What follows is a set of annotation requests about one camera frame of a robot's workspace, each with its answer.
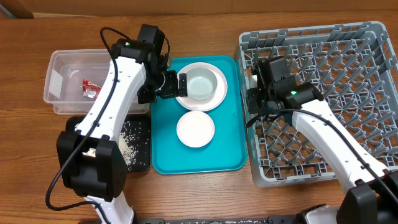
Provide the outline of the white paper cup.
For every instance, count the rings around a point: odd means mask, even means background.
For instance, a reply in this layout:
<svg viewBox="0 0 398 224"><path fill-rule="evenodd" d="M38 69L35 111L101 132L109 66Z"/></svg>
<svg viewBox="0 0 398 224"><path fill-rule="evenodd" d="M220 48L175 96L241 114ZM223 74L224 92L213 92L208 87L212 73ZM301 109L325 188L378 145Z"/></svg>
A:
<svg viewBox="0 0 398 224"><path fill-rule="evenodd" d="M249 77L249 87L257 88L257 76L256 75L251 75Z"/></svg>

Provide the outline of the white bowl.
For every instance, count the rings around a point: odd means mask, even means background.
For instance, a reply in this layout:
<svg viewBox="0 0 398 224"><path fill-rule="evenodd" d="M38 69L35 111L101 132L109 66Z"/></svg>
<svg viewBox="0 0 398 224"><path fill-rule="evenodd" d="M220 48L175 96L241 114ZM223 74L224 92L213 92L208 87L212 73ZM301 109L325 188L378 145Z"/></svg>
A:
<svg viewBox="0 0 398 224"><path fill-rule="evenodd" d="M217 77L209 69L192 68L187 74L187 94L194 100L204 100L211 97L217 88Z"/></svg>

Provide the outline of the large white plate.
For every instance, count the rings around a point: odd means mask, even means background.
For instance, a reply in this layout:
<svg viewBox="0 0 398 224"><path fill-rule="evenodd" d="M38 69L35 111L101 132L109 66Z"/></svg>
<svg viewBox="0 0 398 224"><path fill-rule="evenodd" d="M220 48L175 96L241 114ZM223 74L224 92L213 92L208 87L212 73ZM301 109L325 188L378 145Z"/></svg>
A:
<svg viewBox="0 0 398 224"><path fill-rule="evenodd" d="M226 94L228 92L228 82L226 80L225 75L223 72L217 68L216 66L210 64L210 63L205 63L205 62L196 62L196 63L191 63L189 65L184 66L179 72L180 73L186 73L192 68L197 68L197 67L203 67L211 70L217 77L217 88L214 92L214 94L204 100L194 100L187 97L177 97L177 101L186 109L192 110L192 111L210 111L215 109L217 106L219 106L223 100L226 97Z"/></svg>

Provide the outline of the small white plate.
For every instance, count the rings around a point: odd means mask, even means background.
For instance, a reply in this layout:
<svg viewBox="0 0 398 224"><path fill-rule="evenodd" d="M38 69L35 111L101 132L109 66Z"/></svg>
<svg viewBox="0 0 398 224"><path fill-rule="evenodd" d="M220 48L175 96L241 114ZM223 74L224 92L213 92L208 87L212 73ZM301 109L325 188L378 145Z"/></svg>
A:
<svg viewBox="0 0 398 224"><path fill-rule="evenodd" d="M206 146L215 135L215 124L211 117L201 111L185 113L177 123L177 136L188 147Z"/></svg>

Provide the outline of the red snack wrapper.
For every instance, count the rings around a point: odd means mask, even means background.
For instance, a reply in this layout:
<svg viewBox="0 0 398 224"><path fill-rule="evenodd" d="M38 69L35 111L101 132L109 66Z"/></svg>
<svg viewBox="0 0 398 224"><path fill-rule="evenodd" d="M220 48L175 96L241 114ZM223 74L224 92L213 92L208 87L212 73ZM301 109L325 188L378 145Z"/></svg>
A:
<svg viewBox="0 0 398 224"><path fill-rule="evenodd" d="M82 81L82 92L83 95L89 98L97 98L101 91L101 87L95 85L89 80Z"/></svg>

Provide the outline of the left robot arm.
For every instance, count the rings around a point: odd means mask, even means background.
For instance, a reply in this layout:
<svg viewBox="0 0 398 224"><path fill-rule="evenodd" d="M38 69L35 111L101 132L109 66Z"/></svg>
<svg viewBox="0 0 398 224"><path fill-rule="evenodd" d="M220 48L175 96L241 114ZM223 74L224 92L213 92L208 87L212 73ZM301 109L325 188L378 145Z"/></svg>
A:
<svg viewBox="0 0 398 224"><path fill-rule="evenodd" d="M57 139L60 170L45 196L49 209L91 205L102 223L136 222L123 193L127 165L119 136L134 98L146 104L187 96L186 74L169 70L169 54L162 53L167 42L157 26L143 24L136 40L123 34L105 46L111 60L99 95L74 131Z"/></svg>

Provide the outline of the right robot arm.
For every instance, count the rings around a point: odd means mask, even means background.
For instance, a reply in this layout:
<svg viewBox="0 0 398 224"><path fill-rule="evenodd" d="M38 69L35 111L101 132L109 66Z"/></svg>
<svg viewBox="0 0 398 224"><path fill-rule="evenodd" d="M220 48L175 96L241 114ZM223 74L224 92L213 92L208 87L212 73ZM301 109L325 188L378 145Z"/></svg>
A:
<svg viewBox="0 0 398 224"><path fill-rule="evenodd" d="M296 214L294 223L397 223L397 172L368 153L336 119L322 93L310 82L298 85L283 56L253 64L254 117L279 117L302 133L332 168L345 197L339 207L325 204Z"/></svg>

